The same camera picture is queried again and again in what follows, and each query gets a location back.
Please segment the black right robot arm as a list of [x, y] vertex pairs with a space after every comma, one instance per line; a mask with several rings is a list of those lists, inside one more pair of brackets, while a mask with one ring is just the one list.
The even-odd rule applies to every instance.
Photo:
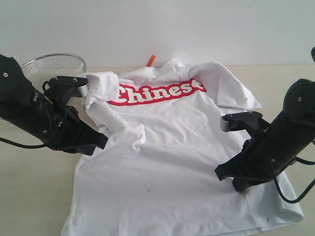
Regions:
[[315, 84], [299, 79], [290, 86], [281, 112], [272, 122], [259, 112], [222, 116], [224, 132], [246, 130], [250, 139], [229, 161], [216, 167], [219, 180], [233, 178], [236, 191], [270, 182], [315, 139]]

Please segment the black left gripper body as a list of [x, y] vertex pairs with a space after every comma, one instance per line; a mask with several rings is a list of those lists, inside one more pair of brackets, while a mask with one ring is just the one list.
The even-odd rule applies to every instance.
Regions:
[[52, 150], [92, 155], [98, 147], [98, 133], [58, 97], [35, 93], [25, 119], [25, 131]]

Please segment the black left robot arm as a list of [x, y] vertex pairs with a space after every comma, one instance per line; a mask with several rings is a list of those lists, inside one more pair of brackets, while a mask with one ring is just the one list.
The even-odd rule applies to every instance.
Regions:
[[49, 88], [40, 92], [13, 57], [0, 57], [0, 117], [42, 144], [23, 145], [4, 138], [1, 141], [25, 149], [47, 147], [84, 155], [103, 149], [108, 138], [83, 122], [78, 111], [67, 104], [72, 97], [87, 95], [88, 79], [54, 76], [44, 84]]

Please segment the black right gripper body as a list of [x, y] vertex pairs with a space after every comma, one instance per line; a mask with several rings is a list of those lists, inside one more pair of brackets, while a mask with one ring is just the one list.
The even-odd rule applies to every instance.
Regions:
[[271, 124], [262, 135], [247, 140], [239, 154], [244, 155], [245, 176], [263, 178], [266, 183], [295, 161], [295, 154], [288, 152], [283, 138], [276, 137]]

